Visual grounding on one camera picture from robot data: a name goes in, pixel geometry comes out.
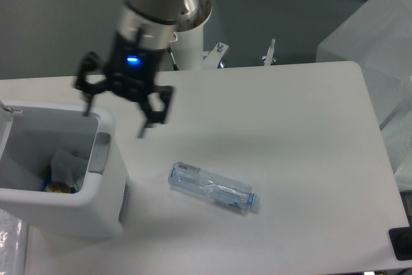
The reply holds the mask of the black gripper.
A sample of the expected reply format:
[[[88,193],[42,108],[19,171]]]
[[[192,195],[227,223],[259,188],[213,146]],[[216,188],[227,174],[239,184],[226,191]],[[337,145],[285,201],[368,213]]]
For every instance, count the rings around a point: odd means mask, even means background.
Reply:
[[[173,86],[155,86],[155,75],[165,50],[144,47],[144,34],[145,30],[139,30],[129,40],[117,32],[105,67],[95,52],[88,52],[79,64],[73,84],[81,92],[86,104],[83,112],[85,117],[90,114],[94,97],[106,91],[130,101],[138,101],[145,120],[137,138],[144,138],[147,129],[167,122],[174,95]],[[103,68],[106,78],[91,83],[91,74]]]

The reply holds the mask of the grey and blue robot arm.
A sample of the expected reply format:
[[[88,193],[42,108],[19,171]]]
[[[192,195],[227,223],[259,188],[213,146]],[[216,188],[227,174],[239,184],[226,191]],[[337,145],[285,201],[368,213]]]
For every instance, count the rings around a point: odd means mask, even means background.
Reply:
[[[166,55],[173,70],[181,70],[171,45],[178,40],[182,22],[200,16],[200,4],[200,0],[123,0],[108,59],[88,52],[80,61],[73,87],[86,102],[84,115],[90,114],[96,95],[110,91],[142,110],[145,121],[139,138],[147,128],[164,124],[174,88],[157,85],[155,75]]]

